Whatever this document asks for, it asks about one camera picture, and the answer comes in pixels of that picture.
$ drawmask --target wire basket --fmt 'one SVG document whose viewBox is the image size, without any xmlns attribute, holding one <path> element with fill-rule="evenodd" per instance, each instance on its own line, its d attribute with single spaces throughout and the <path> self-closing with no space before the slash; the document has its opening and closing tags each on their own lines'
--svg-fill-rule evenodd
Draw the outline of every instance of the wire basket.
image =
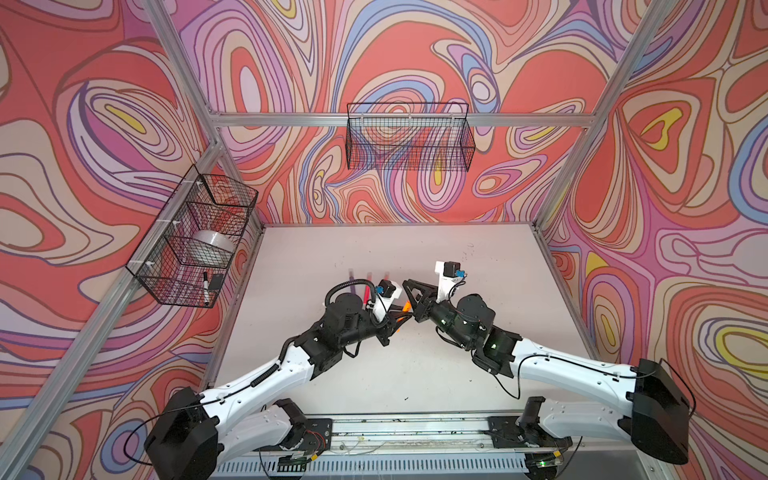
<svg viewBox="0 0 768 480">
<path fill-rule="evenodd" d="M 349 103 L 350 170 L 468 171 L 475 139 L 463 102 Z"/>
<path fill-rule="evenodd" d="M 158 303 L 213 307 L 257 197 L 224 175 L 199 174 L 160 240 L 131 272 Z M 215 233 L 217 244 L 201 232 Z"/>
</svg>

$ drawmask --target white tabletop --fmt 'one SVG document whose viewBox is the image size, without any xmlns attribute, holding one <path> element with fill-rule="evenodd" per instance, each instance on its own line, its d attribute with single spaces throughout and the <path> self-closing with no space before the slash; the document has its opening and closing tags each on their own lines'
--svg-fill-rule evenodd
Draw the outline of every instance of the white tabletop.
<svg viewBox="0 0 768 480">
<path fill-rule="evenodd" d="M 437 283 L 435 261 L 458 261 L 468 274 L 455 300 L 479 293 L 495 325 L 554 349 L 587 352 L 528 225 L 271 227 L 266 230 L 217 383 L 272 359 L 283 341 L 323 315 L 334 285 L 385 274 Z M 405 303 L 405 294 L 398 304 Z M 409 320 L 382 347 L 375 338 L 355 359 L 287 392 L 306 413 L 472 412 L 521 409 L 529 396 L 583 400 L 544 383 L 522 381 L 507 396 L 469 353 L 444 343 L 431 322 Z M 517 392 L 516 380 L 500 377 Z"/>
</svg>

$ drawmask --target black wire mesh basket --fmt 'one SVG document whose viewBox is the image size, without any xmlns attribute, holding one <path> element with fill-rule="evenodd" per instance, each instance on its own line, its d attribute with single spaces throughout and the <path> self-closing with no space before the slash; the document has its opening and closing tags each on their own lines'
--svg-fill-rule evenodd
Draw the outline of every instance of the black wire mesh basket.
<svg viewBox="0 0 768 480">
<path fill-rule="evenodd" d="M 257 198 L 225 175 L 199 174 L 160 240 L 129 270 L 158 303 L 212 308 Z"/>
<path fill-rule="evenodd" d="M 355 102 L 346 106 L 350 170 L 469 171 L 475 138 L 465 102 Z"/>
</svg>

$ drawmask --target patterned wallpaper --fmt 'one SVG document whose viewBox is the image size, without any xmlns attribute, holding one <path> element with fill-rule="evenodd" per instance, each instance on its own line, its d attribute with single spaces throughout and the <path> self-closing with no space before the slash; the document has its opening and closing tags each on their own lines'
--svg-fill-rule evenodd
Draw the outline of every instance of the patterned wallpaper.
<svg viewBox="0 0 768 480">
<path fill-rule="evenodd" d="M 80 4 L 0 3 L 0 440 L 207 143 L 141 1 Z M 137 295 L 26 478 L 148 475 L 124 430 L 199 384 L 246 240 L 216 308 Z"/>
<path fill-rule="evenodd" d="M 198 81 L 223 112 L 457 99 L 474 112 L 590 112 L 646 8 L 613 0 L 169 4 Z M 349 172 L 345 133 L 223 131 L 267 223 L 530 221 L 578 134 L 479 127 L 468 174 L 404 174 Z"/>
<path fill-rule="evenodd" d="M 768 5 L 683 0 L 545 236 L 606 360 L 667 358 L 692 478 L 768 478 Z"/>
</svg>

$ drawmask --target whiteboard surface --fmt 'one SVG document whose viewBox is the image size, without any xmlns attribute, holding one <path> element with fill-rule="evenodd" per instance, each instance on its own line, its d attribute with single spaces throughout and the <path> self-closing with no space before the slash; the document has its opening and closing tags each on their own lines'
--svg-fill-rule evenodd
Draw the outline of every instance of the whiteboard surface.
<svg viewBox="0 0 768 480">
<path fill-rule="evenodd" d="M 553 349 L 587 356 L 528 225 L 393 227 L 271 227 L 247 286 L 217 383 L 271 360 L 286 338 L 323 315 L 330 288 L 356 278 L 378 283 L 386 273 L 437 284 L 435 261 L 458 261 L 468 274 L 457 301 L 479 293 L 495 310 L 494 324 Z M 362 287 L 356 286 L 362 296 Z M 406 295 L 396 301 L 404 304 Z M 512 393 L 516 379 L 499 377 Z M 308 415 L 472 412 L 521 409 L 529 396 L 584 400 L 544 383 L 523 380 L 514 400 L 470 354 L 441 341 L 432 322 L 412 319 L 382 347 L 375 338 L 360 354 L 286 392 Z"/>
</svg>

